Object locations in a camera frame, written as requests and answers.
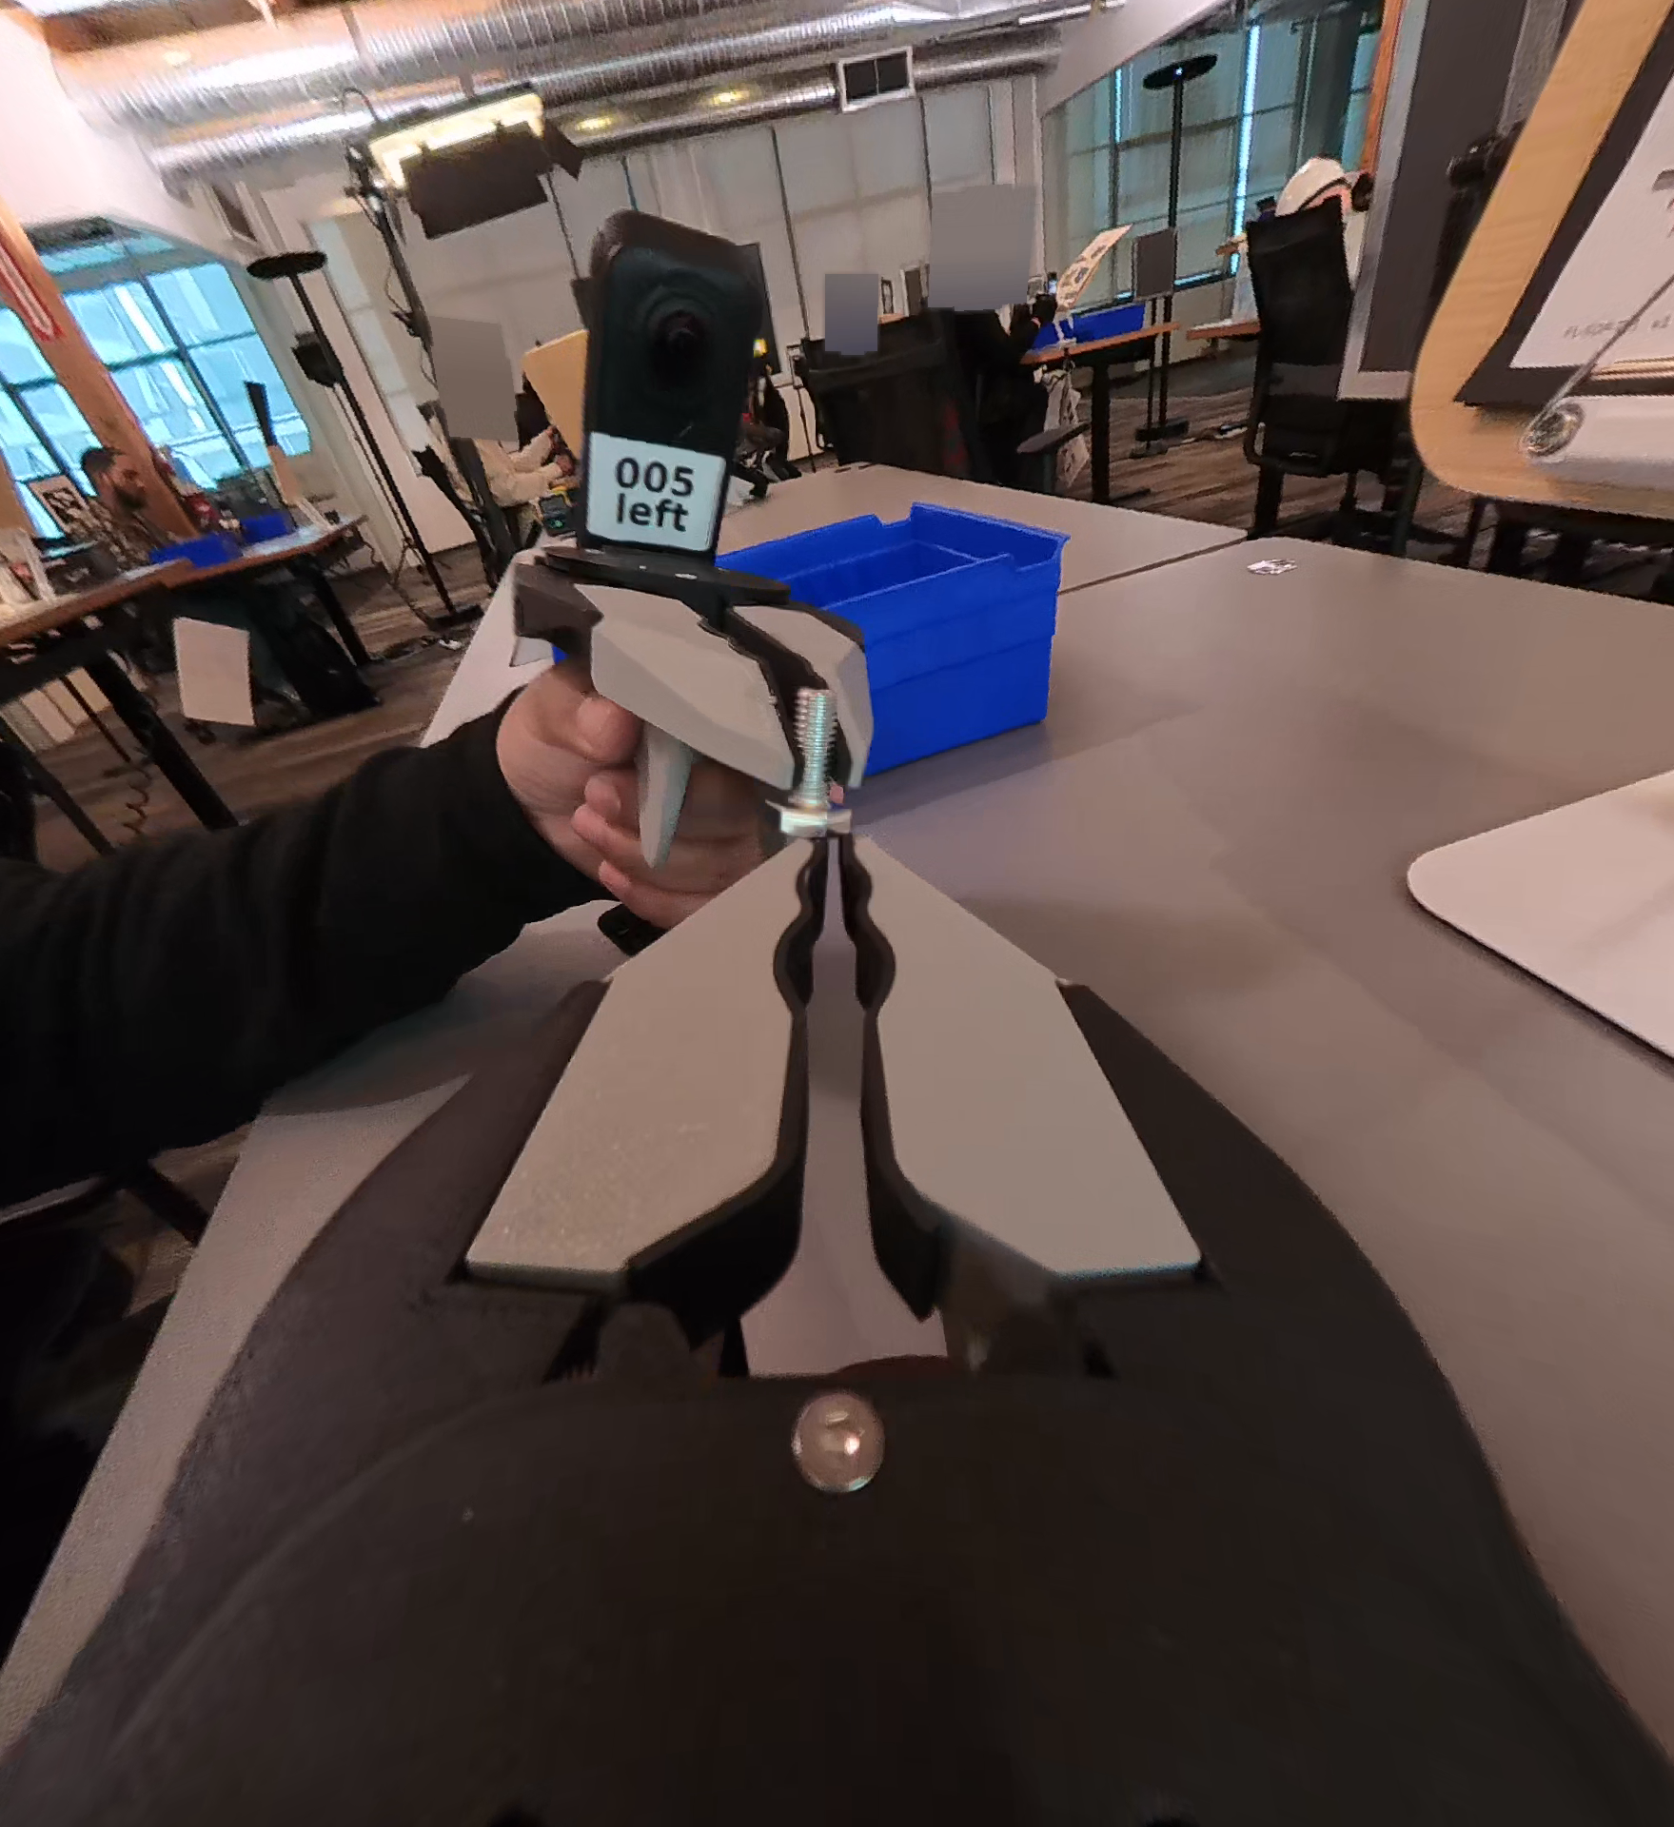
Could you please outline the white paper sheet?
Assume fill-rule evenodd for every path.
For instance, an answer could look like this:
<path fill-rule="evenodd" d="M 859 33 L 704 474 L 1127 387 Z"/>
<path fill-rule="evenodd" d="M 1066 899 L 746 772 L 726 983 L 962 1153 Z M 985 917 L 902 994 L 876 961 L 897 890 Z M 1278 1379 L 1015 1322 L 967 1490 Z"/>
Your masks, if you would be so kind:
<path fill-rule="evenodd" d="M 239 729 L 256 728 L 251 634 L 242 627 L 172 619 L 183 717 Z"/>

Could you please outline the person's left forearm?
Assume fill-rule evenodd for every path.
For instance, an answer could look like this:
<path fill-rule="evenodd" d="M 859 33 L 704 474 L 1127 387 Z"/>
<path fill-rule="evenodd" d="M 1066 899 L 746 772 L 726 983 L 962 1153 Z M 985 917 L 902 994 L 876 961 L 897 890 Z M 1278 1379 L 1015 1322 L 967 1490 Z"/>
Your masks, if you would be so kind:
<path fill-rule="evenodd" d="M 220 1140 L 595 901 L 508 786 L 531 697 L 230 831 L 0 858 L 0 1208 Z"/>

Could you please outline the person's left hand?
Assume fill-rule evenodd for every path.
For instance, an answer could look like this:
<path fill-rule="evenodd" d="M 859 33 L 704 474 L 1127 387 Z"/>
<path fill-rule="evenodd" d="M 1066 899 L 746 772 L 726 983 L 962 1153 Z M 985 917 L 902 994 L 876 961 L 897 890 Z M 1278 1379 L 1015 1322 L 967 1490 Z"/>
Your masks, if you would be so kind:
<path fill-rule="evenodd" d="M 692 765 L 666 862 L 644 861 L 638 755 L 644 726 L 601 698 L 569 659 L 511 702 L 496 757 L 548 847 L 654 929 L 681 926 L 767 857 L 763 791 L 721 765 Z"/>

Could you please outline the black office chair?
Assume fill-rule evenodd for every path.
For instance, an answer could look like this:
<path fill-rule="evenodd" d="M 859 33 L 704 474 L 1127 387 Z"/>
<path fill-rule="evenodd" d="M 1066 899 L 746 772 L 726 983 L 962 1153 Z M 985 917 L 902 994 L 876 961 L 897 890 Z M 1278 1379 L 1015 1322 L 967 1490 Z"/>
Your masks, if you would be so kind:
<path fill-rule="evenodd" d="M 1406 553 L 1421 493 L 1408 406 L 1342 394 L 1352 282 L 1340 197 L 1260 218 L 1246 244 L 1259 297 L 1245 428 L 1245 456 L 1259 469 L 1250 536 L 1277 533 L 1288 477 L 1342 479 L 1340 508 L 1306 518 L 1306 530 Z"/>

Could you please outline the black floor lamp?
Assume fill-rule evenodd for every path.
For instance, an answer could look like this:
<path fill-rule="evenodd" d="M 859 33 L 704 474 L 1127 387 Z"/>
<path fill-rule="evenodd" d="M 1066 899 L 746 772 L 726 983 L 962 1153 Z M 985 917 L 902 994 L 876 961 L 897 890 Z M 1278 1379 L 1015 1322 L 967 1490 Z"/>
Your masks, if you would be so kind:
<path fill-rule="evenodd" d="M 1217 66 L 1215 54 L 1199 54 L 1176 58 L 1149 72 L 1143 89 L 1152 95 L 1171 95 L 1171 130 L 1168 130 L 1168 237 L 1173 239 L 1173 260 L 1167 291 L 1161 295 L 1158 317 L 1168 322 L 1176 300 L 1178 282 L 1178 232 L 1181 232 L 1181 199 L 1184 170 L 1184 136 L 1186 136 L 1186 90 L 1191 84 L 1208 78 Z"/>
<path fill-rule="evenodd" d="M 342 358 L 322 323 L 322 314 L 311 300 L 307 280 L 310 277 L 321 274 L 324 264 L 327 257 L 318 248 L 286 253 L 282 251 L 277 254 L 266 254 L 251 263 L 249 277 L 256 282 L 290 290 L 296 306 L 302 309 L 303 331 L 296 334 L 296 363 L 310 382 L 322 387 L 336 401 L 348 431 L 352 432 L 354 446 L 365 461 L 375 490 L 385 505 L 387 515 L 392 517 L 392 525 L 399 536 L 403 561 L 415 561 L 423 578 L 428 581 L 431 592 L 441 609 L 421 610 L 411 601 L 404 586 L 395 585 L 394 591 L 436 636 L 454 638 L 458 631 L 467 631 L 474 627 L 475 619 L 479 616 L 479 609 L 471 604 L 460 604 L 455 595 L 451 592 L 436 555 L 431 552 L 426 539 L 419 529 L 409 498 L 403 493 L 395 477 L 392 476 L 387 460 L 375 436 L 375 428 L 370 422 L 370 416 L 364 411 L 352 382 L 346 376 L 346 367 L 342 364 Z"/>

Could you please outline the wooden office desk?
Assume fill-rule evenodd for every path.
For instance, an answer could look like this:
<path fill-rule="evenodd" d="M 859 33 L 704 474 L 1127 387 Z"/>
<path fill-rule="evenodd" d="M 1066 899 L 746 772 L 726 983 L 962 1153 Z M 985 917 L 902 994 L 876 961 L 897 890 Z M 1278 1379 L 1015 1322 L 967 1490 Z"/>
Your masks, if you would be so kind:
<path fill-rule="evenodd" d="M 171 724 L 121 666 L 121 649 L 131 634 L 131 610 L 154 609 L 172 592 L 206 582 L 256 578 L 279 565 L 310 563 L 345 552 L 364 539 L 364 517 L 321 533 L 292 533 L 247 547 L 227 563 L 199 567 L 187 560 L 129 569 L 107 582 L 37 604 L 0 607 L 0 740 L 17 752 L 37 791 L 49 800 L 97 855 L 112 842 L 73 800 L 73 794 L 41 765 L 5 712 L 51 684 L 86 677 L 113 710 L 121 728 L 138 742 L 144 762 L 154 769 L 190 816 L 207 830 L 231 830 L 239 817 L 212 786 Z"/>

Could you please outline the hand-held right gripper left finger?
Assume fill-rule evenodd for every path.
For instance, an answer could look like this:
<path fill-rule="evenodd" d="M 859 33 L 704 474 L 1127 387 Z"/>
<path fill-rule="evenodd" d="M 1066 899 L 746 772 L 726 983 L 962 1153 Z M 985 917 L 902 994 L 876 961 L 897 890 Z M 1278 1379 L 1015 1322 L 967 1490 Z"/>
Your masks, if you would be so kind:
<path fill-rule="evenodd" d="M 831 847 L 789 842 L 599 985 L 466 1255 L 475 1281 L 736 1325 L 803 1225 Z"/>

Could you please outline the metal page holder clip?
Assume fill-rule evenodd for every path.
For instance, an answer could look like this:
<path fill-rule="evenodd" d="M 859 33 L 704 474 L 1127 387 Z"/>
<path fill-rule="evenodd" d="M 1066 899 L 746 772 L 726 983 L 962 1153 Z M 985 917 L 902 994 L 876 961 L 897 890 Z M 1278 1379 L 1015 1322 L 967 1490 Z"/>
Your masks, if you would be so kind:
<path fill-rule="evenodd" d="M 1624 346 L 1635 332 L 1649 331 L 1649 319 L 1657 315 L 1657 309 L 1674 293 L 1674 269 L 1669 277 L 1659 282 L 1659 288 L 1647 295 L 1647 300 L 1621 317 L 1604 338 L 1595 345 L 1590 355 L 1556 385 L 1554 395 L 1536 413 L 1533 422 L 1527 427 L 1521 448 L 1529 460 L 1548 460 L 1557 451 L 1565 448 L 1580 424 L 1582 424 L 1582 406 L 1580 398 L 1590 394 L 1596 385 L 1598 390 L 1611 390 L 1613 394 L 1651 394 L 1651 395 L 1673 395 L 1674 394 L 1674 349 L 1661 349 L 1661 352 L 1635 355 L 1625 358 L 1616 358 L 1613 352 Z"/>

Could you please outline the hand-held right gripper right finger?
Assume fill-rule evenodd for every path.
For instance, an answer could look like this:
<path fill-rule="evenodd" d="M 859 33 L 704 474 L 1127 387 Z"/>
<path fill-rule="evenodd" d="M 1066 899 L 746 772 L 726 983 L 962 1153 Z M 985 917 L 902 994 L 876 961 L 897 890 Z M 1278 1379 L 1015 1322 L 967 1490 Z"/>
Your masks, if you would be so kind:
<path fill-rule="evenodd" d="M 1019 1306 L 1206 1259 L 1069 985 L 869 838 L 841 844 L 865 1015 L 871 1242 L 921 1319 L 985 1271 Z"/>

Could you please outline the silver ceiling duct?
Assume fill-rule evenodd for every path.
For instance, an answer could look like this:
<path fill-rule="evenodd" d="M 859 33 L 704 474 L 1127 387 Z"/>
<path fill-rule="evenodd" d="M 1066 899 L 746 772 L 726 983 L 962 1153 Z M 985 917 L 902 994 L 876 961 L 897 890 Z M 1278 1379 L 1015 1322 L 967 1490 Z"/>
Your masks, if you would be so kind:
<path fill-rule="evenodd" d="M 536 95 L 556 110 L 1019 30 L 1030 5 L 332 5 L 82 51 L 82 119 L 187 186 Z"/>

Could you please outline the white metal stand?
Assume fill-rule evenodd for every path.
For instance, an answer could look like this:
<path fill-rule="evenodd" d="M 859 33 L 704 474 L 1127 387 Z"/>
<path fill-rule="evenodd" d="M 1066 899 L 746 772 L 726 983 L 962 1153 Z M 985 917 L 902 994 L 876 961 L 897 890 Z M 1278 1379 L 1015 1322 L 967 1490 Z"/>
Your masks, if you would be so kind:
<path fill-rule="evenodd" d="M 1674 398 L 1585 395 L 1557 483 L 1674 493 Z M 1422 910 L 1674 1064 L 1674 770 L 1417 858 Z"/>

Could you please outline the wooden display board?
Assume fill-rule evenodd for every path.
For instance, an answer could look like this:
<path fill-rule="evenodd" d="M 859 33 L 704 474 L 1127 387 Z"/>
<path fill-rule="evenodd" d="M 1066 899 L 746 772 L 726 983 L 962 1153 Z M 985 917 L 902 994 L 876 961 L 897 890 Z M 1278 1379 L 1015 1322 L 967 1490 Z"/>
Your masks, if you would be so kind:
<path fill-rule="evenodd" d="M 1427 334 L 1414 431 L 1429 469 L 1471 497 L 1674 520 L 1674 493 L 1557 483 L 1521 436 L 1565 376 L 1515 376 L 1492 352 L 1541 273 L 1580 181 L 1674 5 L 1586 5 L 1468 244 Z M 1625 395 L 1592 387 L 1586 395 Z"/>

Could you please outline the silver hex bolt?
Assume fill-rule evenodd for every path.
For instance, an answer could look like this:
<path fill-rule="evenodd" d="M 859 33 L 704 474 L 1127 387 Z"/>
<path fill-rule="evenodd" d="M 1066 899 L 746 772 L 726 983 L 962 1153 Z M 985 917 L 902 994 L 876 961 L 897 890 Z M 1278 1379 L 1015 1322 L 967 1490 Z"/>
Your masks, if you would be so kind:
<path fill-rule="evenodd" d="M 802 688 L 789 732 L 798 748 L 789 757 L 792 778 L 764 780 L 764 803 L 779 842 L 824 840 L 847 833 L 849 784 L 838 760 L 842 724 L 831 687 Z"/>

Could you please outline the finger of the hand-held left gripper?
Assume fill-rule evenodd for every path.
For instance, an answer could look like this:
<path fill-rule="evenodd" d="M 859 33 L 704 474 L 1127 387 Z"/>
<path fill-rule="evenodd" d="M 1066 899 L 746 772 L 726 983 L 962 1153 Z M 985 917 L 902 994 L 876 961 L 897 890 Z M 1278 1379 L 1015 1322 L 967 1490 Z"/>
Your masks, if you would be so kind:
<path fill-rule="evenodd" d="M 591 589 L 588 668 L 597 694 L 647 728 L 771 788 L 799 760 L 763 666 L 686 604 L 630 589 Z"/>
<path fill-rule="evenodd" d="M 871 675 L 864 636 L 847 620 L 820 609 L 742 609 L 740 620 L 773 643 L 763 666 L 779 688 L 781 717 L 793 724 L 802 688 L 822 687 L 833 697 L 841 757 L 831 765 L 833 778 L 859 788 L 868 776 L 876 735 Z"/>

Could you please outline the black studio light panel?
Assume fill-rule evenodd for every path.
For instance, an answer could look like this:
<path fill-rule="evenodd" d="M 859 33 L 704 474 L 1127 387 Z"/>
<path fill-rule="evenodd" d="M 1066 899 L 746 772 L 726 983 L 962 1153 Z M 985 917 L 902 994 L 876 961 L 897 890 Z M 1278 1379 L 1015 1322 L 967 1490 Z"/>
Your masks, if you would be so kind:
<path fill-rule="evenodd" d="M 540 209 L 549 178 L 581 167 L 582 149 L 534 92 L 395 126 L 346 149 L 351 192 L 370 218 L 403 235 L 411 213 L 426 239 Z"/>

